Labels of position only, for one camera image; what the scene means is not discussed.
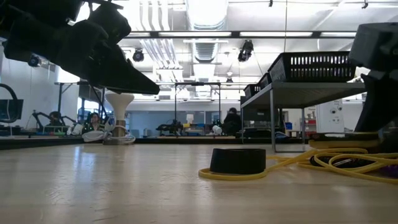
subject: workbench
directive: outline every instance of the workbench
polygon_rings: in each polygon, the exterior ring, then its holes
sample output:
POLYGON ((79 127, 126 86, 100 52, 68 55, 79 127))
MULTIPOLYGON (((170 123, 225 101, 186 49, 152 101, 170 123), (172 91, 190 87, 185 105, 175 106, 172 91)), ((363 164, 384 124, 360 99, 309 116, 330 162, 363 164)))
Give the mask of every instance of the workbench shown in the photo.
POLYGON ((260 92, 241 105, 242 127, 244 127, 245 109, 271 110, 271 143, 275 152, 275 121, 274 109, 302 110, 302 140, 305 144, 305 115, 304 108, 329 101, 342 99, 365 92, 363 83, 283 83, 274 82, 267 85, 260 92))

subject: duct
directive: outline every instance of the duct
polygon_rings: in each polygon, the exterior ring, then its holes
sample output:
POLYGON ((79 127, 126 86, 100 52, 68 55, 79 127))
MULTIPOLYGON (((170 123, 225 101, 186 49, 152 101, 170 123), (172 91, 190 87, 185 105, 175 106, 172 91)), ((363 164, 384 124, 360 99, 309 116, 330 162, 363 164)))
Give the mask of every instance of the duct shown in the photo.
MULTIPOLYGON (((167 0, 162 0, 162 27, 163 30, 169 31, 169 5, 167 0)), ((177 55, 175 53, 174 44, 172 39, 166 39, 167 50, 171 53, 171 61, 174 62, 175 68, 180 68, 180 64, 177 60, 177 55)))
MULTIPOLYGON (((224 30, 228 0, 185 0, 191 30, 224 30)), ((195 58, 210 63, 216 57, 218 44, 194 43, 195 58)))
MULTIPOLYGON (((141 25, 141 15, 140 15, 139 1, 130 1, 130 4, 132 4, 131 5, 131 9, 134 10, 134 12, 132 12, 132 14, 135 16, 133 21, 135 22, 136 29, 137 30, 144 30, 144 28, 141 25)), ((149 44, 146 41, 147 40, 140 40, 139 42, 146 49, 146 51, 148 52, 148 54, 149 54, 150 58, 152 59, 152 61, 155 62, 159 68, 162 68, 162 66, 163 66, 162 63, 155 56, 154 50, 149 47, 149 44)))
MULTIPOLYGON (((149 0, 145 0, 142 3, 142 25, 145 30, 152 30, 149 24, 149 0)), ((162 50, 159 48, 156 40, 145 40, 148 47, 155 53, 154 57, 160 61, 163 68, 167 68, 168 64, 163 56, 162 50)))
MULTIPOLYGON (((152 0, 152 25, 154 26, 155 30, 162 30, 159 24, 159 5, 158 0, 152 0)), ((175 68, 174 62, 172 60, 172 56, 170 54, 169 46, 166 44, 164 39, 160 39, 160 43, 165 50, 167 60, 170 63, 170 67, 175 68)))

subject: spotlight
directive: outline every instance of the spotlight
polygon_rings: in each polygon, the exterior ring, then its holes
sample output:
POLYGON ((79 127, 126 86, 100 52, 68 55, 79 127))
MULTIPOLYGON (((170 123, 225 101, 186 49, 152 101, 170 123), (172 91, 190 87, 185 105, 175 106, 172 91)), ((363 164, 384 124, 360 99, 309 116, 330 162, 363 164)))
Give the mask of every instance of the spotlight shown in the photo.
POLYGON ((135 62, 141 62, 144 60, 144 54, 142 53, 142 49, 136 49, 134 55, 132 55, 132 59, 135 62))
POLYGON ((241 52, 238 55, 239 62, 246 62, 251 57, 251 52, 254 50, 251 40, 245 40, 241 52))
POLYGON ((27 64, 30 67, 38 68, 38 67, 42 66, 42 60, 38 56, 32 55, 30 57, 29 61, 27 62, 27 64))

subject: table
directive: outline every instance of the table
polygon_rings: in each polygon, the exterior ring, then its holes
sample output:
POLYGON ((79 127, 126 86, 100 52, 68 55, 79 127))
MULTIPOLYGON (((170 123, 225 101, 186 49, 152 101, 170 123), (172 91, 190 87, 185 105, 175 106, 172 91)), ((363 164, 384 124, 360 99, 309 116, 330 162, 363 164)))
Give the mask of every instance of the table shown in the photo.
POLYGON ((282 83, 274 82, 267 85, 259 93, 248 99, 241 105, 242 127, 244 121, 244 109, 270 109, 271 110, 271 142, 272 149, 275 145, 275 121, 274 108, 295 108, 302 110, 302 139, 305 144, 305 115, 304 108, 347 96, 365 92, 363 83, 282 83))
MULTIPOLYGON (((215 147, 268 148, 76 144, 0 151, 0 223, 398 223, 392 184, 297 166, 251 181, 202 179, 198 170, 210 166, 215 147)), ((280 150, 286 147, 301 145, 280 150)))

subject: computer monitor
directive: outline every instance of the computer monitor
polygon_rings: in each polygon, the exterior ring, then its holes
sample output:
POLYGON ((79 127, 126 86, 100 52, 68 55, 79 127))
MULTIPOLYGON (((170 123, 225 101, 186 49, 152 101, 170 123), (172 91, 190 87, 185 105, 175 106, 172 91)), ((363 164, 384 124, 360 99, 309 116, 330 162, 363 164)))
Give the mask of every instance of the computer monitor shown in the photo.
POLYGON ((17 119, 21 119, 24 100, 17 101, 19 111, 14 110, 13 103, 14 100, 0 100, 0 119, 7 120, 15 116, 17 116, 17 119))

